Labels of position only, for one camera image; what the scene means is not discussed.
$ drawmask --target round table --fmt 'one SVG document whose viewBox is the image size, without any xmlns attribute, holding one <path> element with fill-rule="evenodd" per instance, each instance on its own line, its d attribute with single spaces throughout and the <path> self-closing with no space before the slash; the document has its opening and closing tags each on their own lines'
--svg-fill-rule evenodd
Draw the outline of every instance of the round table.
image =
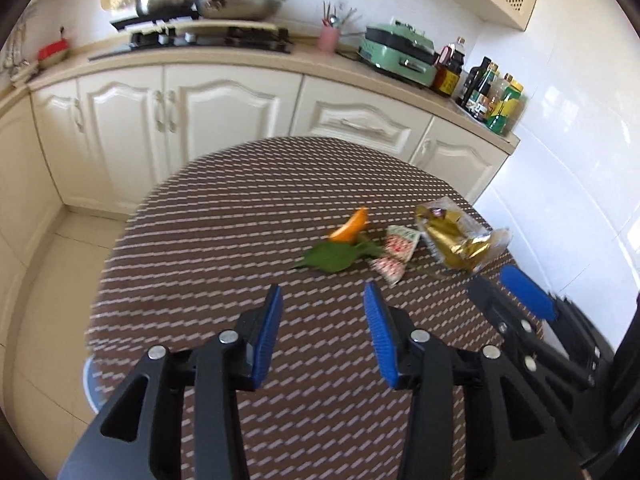
<svg viewBox="0 0 640 480">
<path fill-rule="evenodd" d="M 409 270 L 393 287 L 365 261 L 338 274 L 293 263 L 360 206 L 369 231 L 412 226 L 419 203 L 448 195 L 443 181 L 392 156 L 321 137 L 266 139 L 204 156 L 159 186 L 126 225 L 106 263 L 89 344 L 108 394 L 145 349 L 191 348 L 260 306 L 271 283 L 285 311 L 271 371 L 238 393 L 252 479 L 394 479 L 410 394 L 379 374 L 362 307 L 367 280 L 392 306 L 450 345 L 500 341 L 466 298 L 468 276 L 438 281 Z M 436 263 L 420 245 L 414 261 Z M 497 279 L 508 253 L 482 274 Z M 463 477 L 462 393 L 456 393 L 454 478 Z M 182 428 L 183 479 L 194 478 L 193 391 Z"/>
</svg>

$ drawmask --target cabinet handle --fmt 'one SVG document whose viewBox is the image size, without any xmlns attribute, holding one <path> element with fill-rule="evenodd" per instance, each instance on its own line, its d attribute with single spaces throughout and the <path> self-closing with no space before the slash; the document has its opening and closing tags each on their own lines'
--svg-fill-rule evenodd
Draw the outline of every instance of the cabinet handle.
<svg viewBox="0 0 640 480">
<path fill-rule="evenodd" d="M 164 132 L 164 118 L 166 111 L 164 108 L 164 99 L 162 98 L 162 92 L 157 90 L 154 93 L 154 115 L 156 117 L 156 129 L 159 132 Z"/>
<path fill-rule="evenodd" d="M 80 101 L 78 99 L 74 99 L 74 108 L 76 110 L 74 114 L 74 122 L 78 127 L 78 131 L 83 134 L 84 133 L 84 117 L 82 116 L 82 108 L 80 107 Z"/>
<path fill-rule="evenodd" d="M 178 125 L 175 122 L 175 92 L 173 90 L 169 90 L 167 94 L 167 100 L 169 101 L 169 131 L 174 134 L 178 131 Z"/>
<path fill-rule="evenodd" d="M 352 123 L 348 119 L 340 119 L 340 124 L 342 126 L 346 126 L 347 128 L 358 130 L 360 132 L 369 132 L 378 136 L 388 137 L 388 133 L 382 128 L 371 128 L 370 126 L 362 126 L 360 124 Z"/>
<path fill-rule="evenodd" d="M 398 65 L 404 66 L 405 68 L 408 68 L 409 70 L 413 70 L 414 72 L 419 72 L 419 73 L 422 73 L 422 74 L 427 72 L 427 69 L 425 67 L 416 65 L 415 63 L 409 61 L 408 59 L 400 59 L 400 60 L 398 60 Z"/>
</svg>

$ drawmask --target candy wrapper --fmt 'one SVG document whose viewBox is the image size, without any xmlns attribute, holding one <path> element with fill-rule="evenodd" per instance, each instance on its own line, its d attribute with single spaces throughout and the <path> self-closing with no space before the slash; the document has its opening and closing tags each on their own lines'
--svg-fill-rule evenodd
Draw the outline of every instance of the candy wrapper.
<svg viewBox="0 0 640 480">
<path fill-rule="evenodd" d="M 390 225 L 386 228 L 385 239 L 385 251 L 389 256 L 372 260 L 371 267 L 379 272 L 389 285 L 395 285 L 404 275 L 405 263 L 414 255 L 419 240 L 418 231 L 401 225 Z"/>
<path fill-rule="evenodd" d="M 415 223 L 431 254 L 449 269 L 478 272 L 511 242 L 508 229 L 489 231 L 448 196 L 420 204 Z"/>
</svg>

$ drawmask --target gold plastic bag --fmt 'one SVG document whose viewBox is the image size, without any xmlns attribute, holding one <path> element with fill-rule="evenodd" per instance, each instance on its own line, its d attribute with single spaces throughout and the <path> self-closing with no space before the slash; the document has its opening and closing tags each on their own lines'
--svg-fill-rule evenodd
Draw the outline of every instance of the gold plastic bag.
<svg viewBox="0 0 640 480">
<path fill-rule="evenodd" d="M 508 229 L 489 231 L 448 196 L 420 204 L 415 223 L 431 254 L 449 269 L 478 272 L 511 242 Z"/>
</svg>

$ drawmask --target green electric grill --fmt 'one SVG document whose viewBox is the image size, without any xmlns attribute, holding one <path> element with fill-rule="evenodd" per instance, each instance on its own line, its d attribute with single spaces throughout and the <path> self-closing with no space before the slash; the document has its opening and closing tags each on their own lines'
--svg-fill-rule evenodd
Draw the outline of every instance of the green electric grill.
<svg viewBox="0 0 640 480">
<path fill-rule="evenodd" d="M 431 86 L 436 75 L 433 41 L 407 23 L 367 27 L 358 55 L 376 69 L 420 86 Z"/>
</svg>

